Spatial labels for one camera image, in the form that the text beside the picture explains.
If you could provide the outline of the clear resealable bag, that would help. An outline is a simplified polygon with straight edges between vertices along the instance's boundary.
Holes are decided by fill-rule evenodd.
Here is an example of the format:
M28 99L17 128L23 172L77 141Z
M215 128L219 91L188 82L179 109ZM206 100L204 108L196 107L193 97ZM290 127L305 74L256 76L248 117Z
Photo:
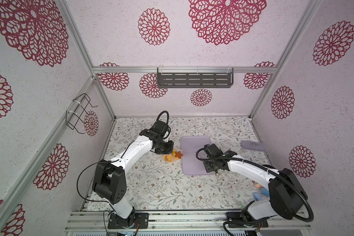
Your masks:
M182 157L182 152L180 150L174 149L172 153L164 155L163 159L167 162L174 162L180 160Z

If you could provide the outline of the star chocolate cookie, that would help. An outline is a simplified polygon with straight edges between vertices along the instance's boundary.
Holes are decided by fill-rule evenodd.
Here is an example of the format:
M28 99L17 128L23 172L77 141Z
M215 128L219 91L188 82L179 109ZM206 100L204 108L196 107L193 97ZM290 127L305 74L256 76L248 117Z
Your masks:
M181 159L183 157L183 154L181 153L181 151L176 151L175 152L175 157L178 159Z

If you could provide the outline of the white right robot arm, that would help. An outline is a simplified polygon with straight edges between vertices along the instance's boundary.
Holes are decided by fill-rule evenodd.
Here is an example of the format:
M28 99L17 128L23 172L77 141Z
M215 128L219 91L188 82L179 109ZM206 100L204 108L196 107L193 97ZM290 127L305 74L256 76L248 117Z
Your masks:
M241 211L240 224L256 224L274 216L304 222L314 219L308 196L295 174L287 168L277 170L271 166L257 164L228 150L223 152L215 144L205 145L196 151L196 158L203 162L206 172L225 170L241 174L260 184L269 196L249 203Z

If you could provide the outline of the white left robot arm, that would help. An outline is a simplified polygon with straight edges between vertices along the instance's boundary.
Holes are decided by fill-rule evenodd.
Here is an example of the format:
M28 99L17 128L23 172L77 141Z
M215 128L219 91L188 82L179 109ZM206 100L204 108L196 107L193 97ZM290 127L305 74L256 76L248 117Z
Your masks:
M111 216L115 227L131 228L138 226L135 208L127 200L126 174L145 154L171 154L174 142L169 140L171 128L168 122L156 120L149 129L140 132L135 141L116 157L97 163L92 190L105 199L114 215Z

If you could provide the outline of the lavender plastic tray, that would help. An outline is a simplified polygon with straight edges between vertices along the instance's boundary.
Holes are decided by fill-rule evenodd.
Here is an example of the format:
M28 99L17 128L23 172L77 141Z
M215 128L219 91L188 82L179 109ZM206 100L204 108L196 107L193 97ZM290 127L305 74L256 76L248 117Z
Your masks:
M196 152L207 144L211 144L209 136L181 137L182 170L185 175L213 175L213 173L207 173L203 162L196 158Z

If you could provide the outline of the grey fabric glasses case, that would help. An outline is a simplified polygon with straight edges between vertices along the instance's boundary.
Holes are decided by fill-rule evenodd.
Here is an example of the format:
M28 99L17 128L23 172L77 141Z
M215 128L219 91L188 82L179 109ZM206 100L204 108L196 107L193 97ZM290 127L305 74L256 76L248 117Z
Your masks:
M266 151L266 146L263 143L250 141L250 140L242 140L241 147L243 149L254 150L254 151Z

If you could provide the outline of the grey slotted wall shelf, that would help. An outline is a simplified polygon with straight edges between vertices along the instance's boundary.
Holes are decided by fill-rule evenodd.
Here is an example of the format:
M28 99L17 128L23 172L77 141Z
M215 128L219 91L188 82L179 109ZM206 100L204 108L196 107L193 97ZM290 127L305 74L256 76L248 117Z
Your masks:
M156 82L163 89L228 89L234 84L234 73L231 68L226 72L167 72L158 68Z

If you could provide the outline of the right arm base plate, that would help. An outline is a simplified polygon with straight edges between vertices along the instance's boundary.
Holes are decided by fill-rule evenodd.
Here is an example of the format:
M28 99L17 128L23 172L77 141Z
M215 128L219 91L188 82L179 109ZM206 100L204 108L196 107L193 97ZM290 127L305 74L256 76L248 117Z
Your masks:
M254 222L250 215L241 211L229 211L226 213L230 228L267 228L269 226L266 220Z

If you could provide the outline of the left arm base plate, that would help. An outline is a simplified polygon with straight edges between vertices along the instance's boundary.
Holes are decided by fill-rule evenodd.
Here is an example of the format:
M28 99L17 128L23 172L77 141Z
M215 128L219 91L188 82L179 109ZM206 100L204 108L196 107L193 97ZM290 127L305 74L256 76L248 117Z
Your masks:
M108 229L147 229L149 222L149 213L133 212L126 219L116 214L112 214L109 218Z

